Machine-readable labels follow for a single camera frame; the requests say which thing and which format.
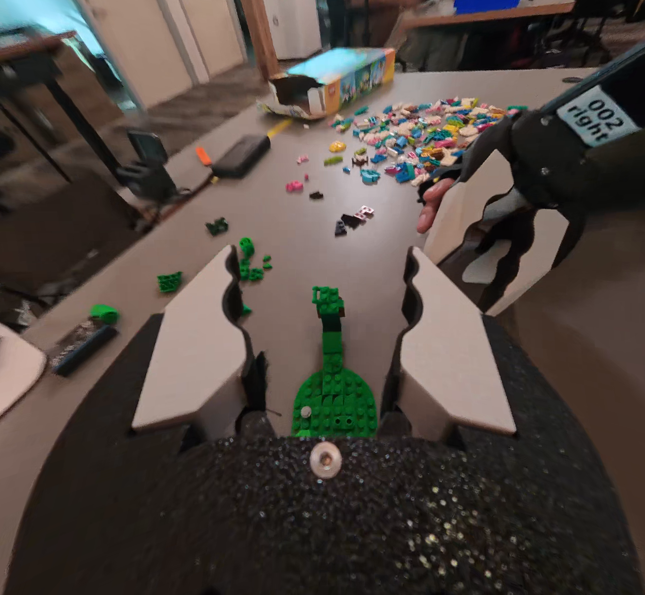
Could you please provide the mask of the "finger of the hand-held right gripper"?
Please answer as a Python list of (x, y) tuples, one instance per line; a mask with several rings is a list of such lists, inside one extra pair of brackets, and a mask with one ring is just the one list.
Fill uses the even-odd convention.
[(508, 195), (513, 184), (511, 165), (494, 150), (467, 180), (458, 180), (447, 190), (427, 233), (426, 257), (439, 265), (458, 250), (468, 229), (482, 219), (486, 206)]
[(479, 252), (490, 253), (498, 242), (508, 242), (510, 247), (497, 261), (495, 276), (481, 293), (481, 312), (496, 316), (512, 305), (565, 260), (585, 225), (583, 217), (570, 221), (559, 211), (523, 211), (495, 224)]

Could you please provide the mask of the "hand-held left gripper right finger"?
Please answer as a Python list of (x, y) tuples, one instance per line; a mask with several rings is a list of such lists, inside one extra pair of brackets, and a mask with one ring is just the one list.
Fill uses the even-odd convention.
[(517, 425), (484, 317), (417, 246), (407, 250), (402, 313), (381, 398), (381, 430), (446, 441), (457, 427), (514, 436)]

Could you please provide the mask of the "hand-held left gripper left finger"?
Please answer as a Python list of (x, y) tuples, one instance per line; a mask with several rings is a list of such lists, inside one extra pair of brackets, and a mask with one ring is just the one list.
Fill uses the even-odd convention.
[(266, 367), (240, 325), (235, 246), (226, 245), (167, 305), (136, 406), (136, 432), (188, 425), (205, 439), (266, 412)]

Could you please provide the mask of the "green brick model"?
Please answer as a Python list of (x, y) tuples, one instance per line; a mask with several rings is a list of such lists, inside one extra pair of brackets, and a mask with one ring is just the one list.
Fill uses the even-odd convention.
[(378, 425), (373, 392), (344, 363), (344, 301), (338, 288), (314, 286), (311, 302), (322, 323), (322, 367), (298, 389), (291, 435), (372, 438)]

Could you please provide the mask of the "person's right hand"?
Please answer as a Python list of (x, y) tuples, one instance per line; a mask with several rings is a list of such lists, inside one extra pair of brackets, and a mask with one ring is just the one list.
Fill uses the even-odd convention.
[(418, 234), (425, 234), (431, 228), (439, 211), (442, 199), (453, 184), (453, 179), (445, 178), (437, 181), (424, 192), (423, 207), (416, 226)]

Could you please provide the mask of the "pile of colourful bricks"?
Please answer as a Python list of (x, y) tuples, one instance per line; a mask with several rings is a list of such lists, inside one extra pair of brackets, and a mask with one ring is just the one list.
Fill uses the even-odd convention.
[(437, 182), (488, 128), (527, 110), (525, 105), (496, 107), (477, 98), (439, 99), (434, 103), (397, 103), (380, 113), (361, 107), (337, 114), (329, 126), (351, 134), (360, 145), (347, 156), (351, 172), (378, 171), (399, 184), (419, 187)]

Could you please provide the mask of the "dark bar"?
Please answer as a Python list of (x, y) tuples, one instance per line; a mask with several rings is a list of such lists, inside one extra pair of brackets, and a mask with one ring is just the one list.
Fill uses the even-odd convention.
[(98, 353), (119, 331), (112, 325), (102, 325), (94, 328), (89, 334), (81, 335), (72, 344), (66, 345), (62, 351), (51, 358), (52, 373), (67, 378)]

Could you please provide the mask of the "scattered green bricks group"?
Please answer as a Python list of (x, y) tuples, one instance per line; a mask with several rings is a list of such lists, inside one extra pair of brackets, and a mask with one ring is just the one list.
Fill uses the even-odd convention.
[(261, 281), (264, 266), (271, 262), (263, 259), (255, 267), (254, 255), (255, 244), (249, 237), (241, 238), (237, 246), (227, 244), (187, 284), (180, 283), (179, 289), (172, 293), (173, 298), (159, 313), (164, 317), (186, 315), (190, 322), (203, 318), (206, 323), (213, 323), (222, 318), (237, 323), (249, 312), (241, 285)]

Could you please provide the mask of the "wooden table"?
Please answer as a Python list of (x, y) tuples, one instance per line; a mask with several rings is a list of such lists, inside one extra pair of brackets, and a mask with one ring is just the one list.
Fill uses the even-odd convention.
[(480, 21), (559, 15), (572, 11), (574, 5), (575, 0), (519, 0), (515, 8), (459, 15), (454, 8), (454, 0), (430, 0), (414, 10), (402, 13), (398, 21), (399, 28), (407, 31), (424, 26), (450, 26)]

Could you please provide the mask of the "torn cardboard toy box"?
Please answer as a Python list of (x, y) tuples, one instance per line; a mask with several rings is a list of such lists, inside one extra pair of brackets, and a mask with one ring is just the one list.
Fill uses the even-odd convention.
[(259, 99), (266, 114), (318, 120), (336, 114), (393, 80), (393, 48), (335, 48), (295, 65), (269, 81), (271, 95)]

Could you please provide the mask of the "black stand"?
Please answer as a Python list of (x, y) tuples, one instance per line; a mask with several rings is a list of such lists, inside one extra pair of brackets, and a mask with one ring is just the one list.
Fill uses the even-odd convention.
[(156, 203), (169, 202), (178, 194), (166, 171), (168, 154), (161, 139), (150, 131), (129, 128), (126, 135), (137, 159), (117, 168), (117, 176), (134, 196)]

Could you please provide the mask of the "low white cabinet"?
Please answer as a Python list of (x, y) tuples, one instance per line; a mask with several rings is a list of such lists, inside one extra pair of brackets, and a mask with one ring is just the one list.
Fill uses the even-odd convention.
[(263, 0), (279, 61), (305, 59), (322, 50), (317, 0)]

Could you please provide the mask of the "wooden pillar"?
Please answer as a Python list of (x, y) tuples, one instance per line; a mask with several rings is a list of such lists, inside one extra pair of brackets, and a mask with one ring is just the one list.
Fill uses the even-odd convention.
[(249, 29), (255, 62), (263, 80), (278, 74), (278, 59), (271, 38), (271, 30), (264, 0), (241, 0)]

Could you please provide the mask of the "white wardrobe doors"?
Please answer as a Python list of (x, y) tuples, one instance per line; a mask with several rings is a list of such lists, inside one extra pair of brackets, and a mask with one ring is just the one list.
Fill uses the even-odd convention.
[(234, 0), (76, 0), (141, 110), (248, 60)]

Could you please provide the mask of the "dark side table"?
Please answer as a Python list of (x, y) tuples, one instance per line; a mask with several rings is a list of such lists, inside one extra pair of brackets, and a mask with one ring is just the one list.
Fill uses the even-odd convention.
[(86, 144), (112, 177), (123, 186), (125, 182), (119, 175), (121, 165), (115, 155), (58, 83), (62, 72), (55, 63), (55, 56), (65, 41), (76, 37), (77, 33), (68, 31), (30, 35), (26, 27), (15, 28), (13, 31), (23, 34), (26, 39), (1, 48), (1, 99), (11, 99), (31, 86), (45, 86)]

